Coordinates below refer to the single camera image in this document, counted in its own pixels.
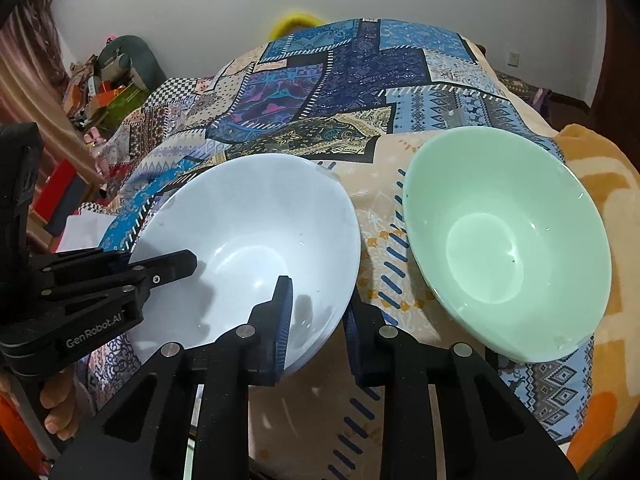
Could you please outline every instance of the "curtain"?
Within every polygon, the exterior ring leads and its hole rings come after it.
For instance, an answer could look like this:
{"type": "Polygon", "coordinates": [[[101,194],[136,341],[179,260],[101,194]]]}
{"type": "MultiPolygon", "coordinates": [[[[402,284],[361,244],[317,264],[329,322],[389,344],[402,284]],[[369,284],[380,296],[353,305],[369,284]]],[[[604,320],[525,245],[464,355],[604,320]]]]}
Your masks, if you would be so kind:
{"type": "Polygon", "coordinates": [[[21,0],[0,30],[0,123],[38,124],[45,151],[36,195],[64,158],[88,182],[101,182],[62,109],[67,83],[49,0],[21,0]]]}

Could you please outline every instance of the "white paper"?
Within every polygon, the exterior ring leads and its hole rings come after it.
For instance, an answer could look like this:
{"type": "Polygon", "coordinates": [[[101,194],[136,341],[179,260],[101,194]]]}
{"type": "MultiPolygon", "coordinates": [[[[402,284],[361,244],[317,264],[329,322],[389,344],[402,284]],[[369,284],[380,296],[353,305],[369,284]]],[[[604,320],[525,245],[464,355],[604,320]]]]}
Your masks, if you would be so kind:
{"type": "Polygon", "coordinates": [[[115,216],[82,210],[66,219],[65,231],[56,252],[91,249],[100,244],[115,216]]]}

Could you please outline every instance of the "orange blanket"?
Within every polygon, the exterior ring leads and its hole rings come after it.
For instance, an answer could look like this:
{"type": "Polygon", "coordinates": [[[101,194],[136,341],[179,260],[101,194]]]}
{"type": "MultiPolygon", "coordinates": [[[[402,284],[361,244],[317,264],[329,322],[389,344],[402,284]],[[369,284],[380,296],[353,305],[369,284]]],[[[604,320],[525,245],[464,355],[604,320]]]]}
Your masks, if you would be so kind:
{"type": "Polygon", "coordinates": [[[595,333],[593,393],[567,453],[580,469],[640,402],[640,174],[615,144],[583,126],[571,124],[555,140],[600,211],[613,261],[609,304],[595,333]]]}

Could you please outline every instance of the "clutter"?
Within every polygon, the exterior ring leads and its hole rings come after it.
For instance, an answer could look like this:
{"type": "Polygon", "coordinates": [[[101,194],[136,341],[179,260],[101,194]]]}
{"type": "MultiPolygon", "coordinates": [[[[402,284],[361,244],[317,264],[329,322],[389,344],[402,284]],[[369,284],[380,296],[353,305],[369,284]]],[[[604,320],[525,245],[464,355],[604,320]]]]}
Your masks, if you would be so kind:
{"type": "Polygon", "coordinates": [[[107,179],[109,176],[109,163],[102,154],[102,146],[107,141],[102,138],[100,131],[94,126],[89,130],[88,134],[84,134],[84,142],[86,142],[89,153],[95,160],[95,170],[101,177],[107,179]]]}
{"type": "Polygon", "coordinates": [[[137,36],[108,37],[100,56],[73,64],[71,70],[65,113],[83,133],[95,127],[107,138],[166,81],[153,53],[137,36]]]}

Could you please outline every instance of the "black metal bracket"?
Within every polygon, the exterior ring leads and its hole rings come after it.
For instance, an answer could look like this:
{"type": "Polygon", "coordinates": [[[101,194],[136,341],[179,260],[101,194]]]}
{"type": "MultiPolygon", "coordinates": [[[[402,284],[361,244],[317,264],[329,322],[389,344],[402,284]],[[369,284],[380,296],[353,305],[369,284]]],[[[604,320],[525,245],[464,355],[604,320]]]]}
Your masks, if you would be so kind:
{"type": "Polygon", "coordinates": [[[190,276],[197,259],[179,251],[129,263],[101,249],[29,259],[26,285],[5,306],[0,354],[22,381],[43,381],[143,319],[155,286],[190,276]]]}
{"type": "Polygon", "coordinates": [[[381,480],[436,478],[430,384],[447,479],[577,479],[562,450],[471,346],[422,344],[387,325],[357,291],[343,324],[356,382],[385,387],[381,480]]]}
{"type": "Polygon", "coordinates": [[[248,386],[273,386],[284,370],[293,307],[290,278],[256,305],[247,324],[215,343],[166,343],[60,457],[51,480],[181,479],[196,389],[204,384],[193,478],[247,479],[248,386]]]}

